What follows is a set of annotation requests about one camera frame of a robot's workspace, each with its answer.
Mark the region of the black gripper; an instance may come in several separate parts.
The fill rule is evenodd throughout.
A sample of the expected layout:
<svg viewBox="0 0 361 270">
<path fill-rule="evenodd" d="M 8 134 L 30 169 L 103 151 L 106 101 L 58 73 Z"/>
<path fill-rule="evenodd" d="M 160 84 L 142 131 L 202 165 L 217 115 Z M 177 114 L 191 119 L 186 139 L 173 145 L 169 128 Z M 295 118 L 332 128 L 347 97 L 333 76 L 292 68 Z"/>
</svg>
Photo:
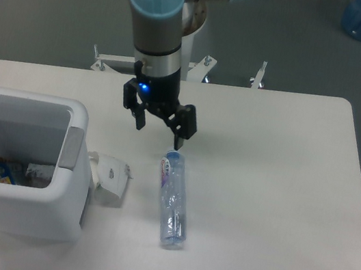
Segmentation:
<svg viewBox="0 0 361 270">
<path fill-rule="evenodd" d="M 135 78 L 124 84 L 124 108 L 131 111 L 137 130 L 146 125 L 145 108 L 151 114 L 165 118 L 174 134 L 174 149 L 179 150 L 197 131 L 196 107 L 192 104 L 183 106 L 178 101 L 181 72 L 177 70 L 171 75 L 153 77 L 145 75 L 143 68 L 141 61 L 135 62 Z M 138 103 L 138 96 L 143 104 Z"/>
</svg>

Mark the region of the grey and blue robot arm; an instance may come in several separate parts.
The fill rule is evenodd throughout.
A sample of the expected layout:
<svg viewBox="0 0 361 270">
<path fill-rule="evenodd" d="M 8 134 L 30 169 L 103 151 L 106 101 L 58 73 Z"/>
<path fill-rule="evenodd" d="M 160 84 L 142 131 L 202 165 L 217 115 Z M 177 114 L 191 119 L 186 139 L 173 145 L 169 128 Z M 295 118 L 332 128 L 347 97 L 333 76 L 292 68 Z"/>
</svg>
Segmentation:
<svg viewBox="0 0 361 270">
<path fill-rule="evenodd" d="M 183 8 L 186 3 L 210 0 L 128 1 L 133 26 L 135 76 L 124 84 L 124 108 L 131 111 L 139 130 L 146 125 L 147 112 L 162 119 L 174 134 L 174 149 L 179 150 L 197 130 L 196 107 L 182 105 L 178 99 Z"/>
</svg>

